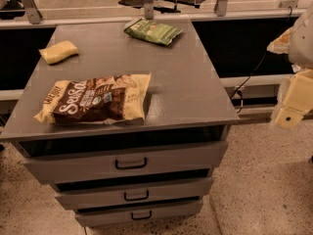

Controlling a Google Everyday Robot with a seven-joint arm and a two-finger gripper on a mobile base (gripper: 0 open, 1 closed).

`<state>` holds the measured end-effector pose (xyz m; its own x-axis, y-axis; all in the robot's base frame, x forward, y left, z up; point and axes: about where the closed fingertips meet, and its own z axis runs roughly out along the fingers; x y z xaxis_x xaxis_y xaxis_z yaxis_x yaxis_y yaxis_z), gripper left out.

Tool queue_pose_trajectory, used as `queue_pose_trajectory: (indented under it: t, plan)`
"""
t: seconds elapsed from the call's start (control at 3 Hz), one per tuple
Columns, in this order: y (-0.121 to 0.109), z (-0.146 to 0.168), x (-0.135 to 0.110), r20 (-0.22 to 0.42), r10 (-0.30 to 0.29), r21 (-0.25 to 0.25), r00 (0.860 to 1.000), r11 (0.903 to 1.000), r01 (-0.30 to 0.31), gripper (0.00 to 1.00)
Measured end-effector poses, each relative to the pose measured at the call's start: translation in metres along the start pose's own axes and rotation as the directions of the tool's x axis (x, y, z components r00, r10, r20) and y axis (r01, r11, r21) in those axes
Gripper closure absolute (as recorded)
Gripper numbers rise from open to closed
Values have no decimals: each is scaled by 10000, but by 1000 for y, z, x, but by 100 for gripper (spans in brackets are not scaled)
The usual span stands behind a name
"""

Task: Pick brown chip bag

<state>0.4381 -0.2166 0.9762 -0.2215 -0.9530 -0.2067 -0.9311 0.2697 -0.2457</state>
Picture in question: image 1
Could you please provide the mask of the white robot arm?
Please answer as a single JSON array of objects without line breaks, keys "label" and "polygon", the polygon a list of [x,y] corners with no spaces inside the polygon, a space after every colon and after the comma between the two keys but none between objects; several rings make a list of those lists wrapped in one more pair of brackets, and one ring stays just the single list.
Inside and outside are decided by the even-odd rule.
[{"label": "white robot arm", "polygon": [[272,122],[283,129],[295,128],[313,110],[313,4],[267,50],[287,54],[298,71],[284,79],[278,92],[278,103]]}]

